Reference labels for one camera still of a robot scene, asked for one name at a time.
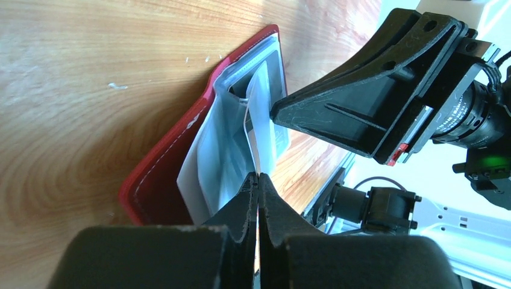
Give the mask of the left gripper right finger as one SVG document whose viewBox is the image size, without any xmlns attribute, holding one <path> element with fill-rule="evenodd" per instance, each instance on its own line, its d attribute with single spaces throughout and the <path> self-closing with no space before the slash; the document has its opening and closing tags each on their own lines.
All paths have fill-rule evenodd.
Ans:
<svg viewBox="0 0 511 289">
<path fill-rule="evenodd" d="M 262 288 L 459 288 L 447 256 L 421 236 L 327 235 L 259 176 Z"/>
</svg>

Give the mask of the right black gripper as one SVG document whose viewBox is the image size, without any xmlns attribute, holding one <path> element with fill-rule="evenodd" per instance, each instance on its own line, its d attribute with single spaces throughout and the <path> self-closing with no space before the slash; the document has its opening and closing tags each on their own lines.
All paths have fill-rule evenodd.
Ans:
<svg viewBox="0 0 511 289">
<path fill-rule="evenodd" d="M 429 140 L 501 146 L 500 49 L 467 32 L 452 16 L 395 8 L 349 60 L 276 102 L 271 119 L 388 166 Z"/>
</svg>

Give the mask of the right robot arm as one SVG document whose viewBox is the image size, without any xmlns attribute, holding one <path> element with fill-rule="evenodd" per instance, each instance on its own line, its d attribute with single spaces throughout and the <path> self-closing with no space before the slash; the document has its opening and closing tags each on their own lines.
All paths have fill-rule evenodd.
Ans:
<svg viewBox="0 0 511 289">
<path fill-rule="evenodd" d="M 493 43 L 449 15 L 396 8 L 358 53 L 276 102 L 272 121 L 377 163 L 406 162 L 428 141 L 466 149 L 453 165 L 471 188 L 510 208 L 510 81 Z M 510 222 L 441 206 L 403 188 L 336 185 L 310 220 L 335 216 L 344 234 L 418 234 L 454 271 L 510 287 Z"/>
</svg>

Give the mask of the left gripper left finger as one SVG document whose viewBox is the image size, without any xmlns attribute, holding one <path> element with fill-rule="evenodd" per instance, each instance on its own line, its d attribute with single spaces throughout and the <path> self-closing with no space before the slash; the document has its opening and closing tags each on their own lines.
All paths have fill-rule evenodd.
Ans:
<svg viewBox="0 0 511 289">
<path fill-rule="evenodd" d="M 67 246 L 49 288 L 252 288 L 256 173 L 202 225 L 94 226 Z"/>
</svg>

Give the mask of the red leather card holder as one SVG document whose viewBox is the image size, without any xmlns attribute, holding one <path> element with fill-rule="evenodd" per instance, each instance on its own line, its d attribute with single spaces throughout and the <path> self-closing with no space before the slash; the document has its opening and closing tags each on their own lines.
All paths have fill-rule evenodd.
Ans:
<svg viewBox="0 0 511 289">
<path fill-rule="evenodd" d="M 280 30 L 268 25 L 212 70 L 192 107 L 146 154 L 118 193 L 137 225 L 199 225 L 251 172 L 271 174 L 290 131 L 270 118 L 287 96 Z"/>
</svg>

